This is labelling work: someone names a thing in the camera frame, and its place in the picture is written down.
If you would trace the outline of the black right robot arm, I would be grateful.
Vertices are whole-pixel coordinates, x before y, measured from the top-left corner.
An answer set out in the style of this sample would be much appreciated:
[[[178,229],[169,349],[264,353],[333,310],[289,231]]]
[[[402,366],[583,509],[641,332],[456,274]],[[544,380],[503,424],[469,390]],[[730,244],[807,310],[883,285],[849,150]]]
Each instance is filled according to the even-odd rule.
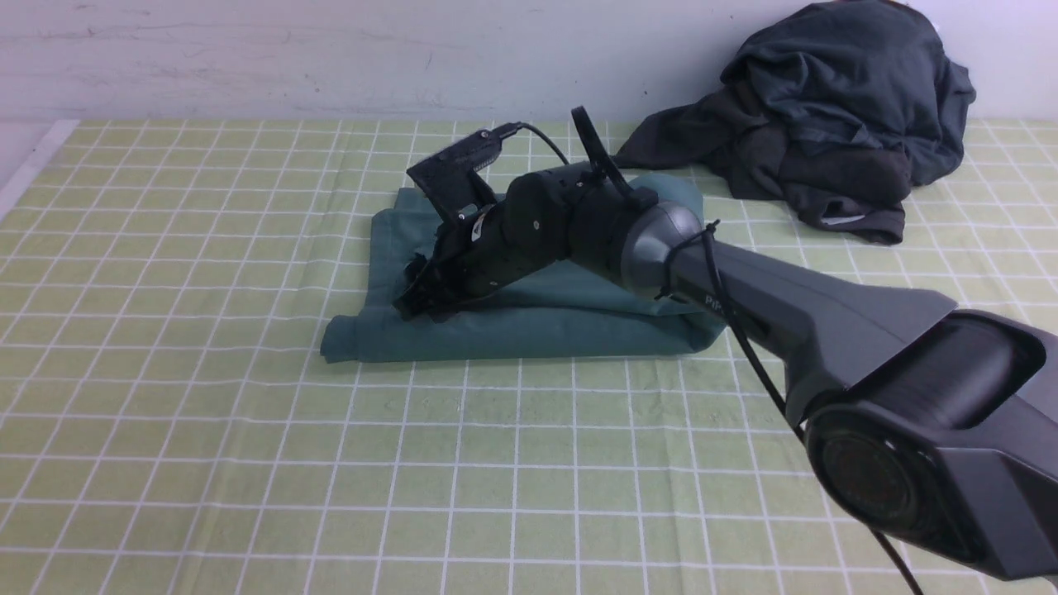
[[[1006,581],[1056,580],[1056,336],[936,291],[858,285],[715,238],[693,185],[587,163],[498,199],[472,166],[407,172],[440,215],[394,302],[464,309],[560,260],[720,317],[783,362],[779,410],[813,473],[869,530]]]

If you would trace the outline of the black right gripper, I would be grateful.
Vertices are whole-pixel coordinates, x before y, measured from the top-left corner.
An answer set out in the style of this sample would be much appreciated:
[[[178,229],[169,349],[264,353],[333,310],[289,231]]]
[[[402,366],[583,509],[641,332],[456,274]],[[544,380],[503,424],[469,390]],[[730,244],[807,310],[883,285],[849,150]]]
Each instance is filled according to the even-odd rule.
[[[431,323],[466,312],[476,301],[565,259],[568,226],[570,208],[555,199],[503,199],[469,226],[443,234],[430,260],[415,254],[393,308],[402,321]]]

